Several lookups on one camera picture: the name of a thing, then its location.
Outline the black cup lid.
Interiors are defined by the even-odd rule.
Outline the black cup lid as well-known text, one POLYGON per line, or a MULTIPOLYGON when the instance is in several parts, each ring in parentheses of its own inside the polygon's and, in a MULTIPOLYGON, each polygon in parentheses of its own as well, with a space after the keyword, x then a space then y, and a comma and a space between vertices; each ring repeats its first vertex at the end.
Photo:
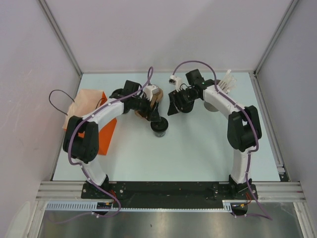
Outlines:
POLYGON ((168 129, 168 121, 166 118, 161 117, 160 121, 152 121, 150 127, 154 132, 165 132, 168 129))

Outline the orange paper bag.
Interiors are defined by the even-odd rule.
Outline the orange paper bag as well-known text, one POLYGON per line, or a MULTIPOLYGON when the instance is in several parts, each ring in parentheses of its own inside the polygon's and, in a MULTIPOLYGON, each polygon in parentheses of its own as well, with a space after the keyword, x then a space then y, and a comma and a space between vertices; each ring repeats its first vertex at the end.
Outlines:
MULTIPOLYGON (((83 117, 91 113, 96 108, 107 102, 107 97, 102 90, 81 89, 79 90, 74 102, 68 108, 67 115, 63 124, 63 130, 66 131, 68 121, 72 116, 83 117)), ((116 127, 117 119, 111 120, 99 132, 99 155, 105 156, 108 152, 110 142, 116 127)))

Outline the dark single cup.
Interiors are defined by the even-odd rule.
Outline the dark single cup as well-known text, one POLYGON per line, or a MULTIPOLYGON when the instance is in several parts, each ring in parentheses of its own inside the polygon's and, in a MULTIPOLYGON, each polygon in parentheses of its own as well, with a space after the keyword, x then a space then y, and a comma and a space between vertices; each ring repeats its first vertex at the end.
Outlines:
POLYGON ((165 130, 154 130, 154 135, 156 137, 163 137, 166 134, 166 129, 165 130))

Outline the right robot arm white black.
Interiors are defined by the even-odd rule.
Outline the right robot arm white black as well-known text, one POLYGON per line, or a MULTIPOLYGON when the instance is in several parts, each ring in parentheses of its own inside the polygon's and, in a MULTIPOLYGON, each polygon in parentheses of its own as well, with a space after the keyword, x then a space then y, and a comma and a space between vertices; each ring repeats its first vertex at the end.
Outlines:
POLYGON ((251 192, 251 155, 259 149, 262 129, 255 106, 245 107, 229 97, 217 79, 205 80, 198 69, 186 74, 188 87, 183 80, 172 74, 169 83, 175 90, 169 93, 168 115, 188 113, 197 99, 215 107, 227 119, 227 139, 233 148, 233 167, 228 178, 228 192, 234 199, 251 192))

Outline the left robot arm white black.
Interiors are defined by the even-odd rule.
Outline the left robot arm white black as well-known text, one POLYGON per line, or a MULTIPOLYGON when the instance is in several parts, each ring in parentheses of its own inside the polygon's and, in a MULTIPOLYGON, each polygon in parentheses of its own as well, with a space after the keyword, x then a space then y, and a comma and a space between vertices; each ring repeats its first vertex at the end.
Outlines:
POLYGON ((159 102, 163 90, 156 85, 142 87, 139 83, 127 80, 123 88, 112 92, 109 99, 91 113, 83 117, 72 116, 67 125, 63 150, 68 153, 70 164, 80 165, 87 181, 94 184, 92 192, 98 198, 109 194, 107 179, 97 158, 100 147, 100 132, 107 126, 107 136, 113 134, 115 119, 134 110, 136 115, 150 122, 157 137, 165 135, 168 122, 159 115, 159 102))

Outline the middle black coffee cup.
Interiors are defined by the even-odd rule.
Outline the middle black coffee cup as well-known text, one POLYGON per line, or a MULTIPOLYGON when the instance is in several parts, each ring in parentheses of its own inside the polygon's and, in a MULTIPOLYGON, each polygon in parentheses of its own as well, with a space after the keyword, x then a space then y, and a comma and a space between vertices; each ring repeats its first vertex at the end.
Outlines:
POLYGON ((187 105, 185 107, 182 107, 180 111, 182 113, 189 113, 192 111, 193 107, 194 107, 194 104, 190 104, 190 105, 187 105))

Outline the black coffee cup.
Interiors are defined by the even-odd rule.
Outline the black coffee cup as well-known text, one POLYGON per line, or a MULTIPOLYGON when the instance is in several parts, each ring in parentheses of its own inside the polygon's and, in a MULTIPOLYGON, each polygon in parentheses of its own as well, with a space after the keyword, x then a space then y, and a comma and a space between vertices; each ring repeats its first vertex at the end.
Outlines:
POLYGON ((110 95, 110 98, 114 98, 114 99, 122 98, 123 97, 122 91, 123 91, 122 88, 114 90, 112 94, 110 95))
POLYGON ((182 107, 180 111, 182 113, 189 113, 192 111, 193 107, 194 107, 194 104, 190 104, 190 105, 187 105, 185 107, 182 107))

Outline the left black coffee cup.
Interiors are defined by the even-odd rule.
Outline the left black coffee cup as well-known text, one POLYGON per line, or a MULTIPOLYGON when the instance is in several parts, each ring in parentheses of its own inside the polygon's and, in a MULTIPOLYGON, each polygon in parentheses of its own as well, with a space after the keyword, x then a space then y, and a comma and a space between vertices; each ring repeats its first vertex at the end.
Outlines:
POLYGON ((123 91, 122 88, 114 90, 112 94, 110 95, 110 98, 114 98, 114 99, 122 98, 123 97, 122 91, 123 91))

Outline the left brown pulp cup carrier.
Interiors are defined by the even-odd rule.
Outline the left brown pulp cup carrier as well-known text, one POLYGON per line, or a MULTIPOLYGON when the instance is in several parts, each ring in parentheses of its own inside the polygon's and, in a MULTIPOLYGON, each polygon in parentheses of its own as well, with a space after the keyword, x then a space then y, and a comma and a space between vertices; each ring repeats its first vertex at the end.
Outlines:
POLYGON ((161 100, 163 99, 163 90, 161 88, 159 88, 159 93, 156 95, 158 95, 160 97, 160 102, 161 102, 161 100))

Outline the grey straw holder cup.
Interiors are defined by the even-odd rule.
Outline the grey straw holder cup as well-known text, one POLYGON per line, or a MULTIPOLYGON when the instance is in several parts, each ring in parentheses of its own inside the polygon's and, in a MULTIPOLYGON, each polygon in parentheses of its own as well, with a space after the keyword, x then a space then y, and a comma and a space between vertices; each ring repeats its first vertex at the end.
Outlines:
POLYGON ((208 102, 204 102, 204 107, 210 112, 218 112, 218 109, 208 102))

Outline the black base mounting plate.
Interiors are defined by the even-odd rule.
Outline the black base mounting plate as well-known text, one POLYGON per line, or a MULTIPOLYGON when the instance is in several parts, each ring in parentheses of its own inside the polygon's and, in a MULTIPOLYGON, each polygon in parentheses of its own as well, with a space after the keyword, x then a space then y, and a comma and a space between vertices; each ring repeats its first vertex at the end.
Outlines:
POLYGON ((258 197, 254 184, 235 188, 228 182, 162 182, 162 181, 109 181, 102 189, 122 204, 206 204, 213 201, 253 200, 258 197))

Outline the aluminium frame rail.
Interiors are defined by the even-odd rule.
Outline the aluminium frame rail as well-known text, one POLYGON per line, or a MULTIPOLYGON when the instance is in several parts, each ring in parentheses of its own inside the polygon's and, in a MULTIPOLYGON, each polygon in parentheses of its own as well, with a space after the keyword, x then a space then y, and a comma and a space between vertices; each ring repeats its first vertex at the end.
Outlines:
MULTIPOLYGON (((79 200, 83 181, 43 181, 37 199, 79 200)), ((263 202, 306 202, 299 182, 253 182, 259 201, 263 202)))

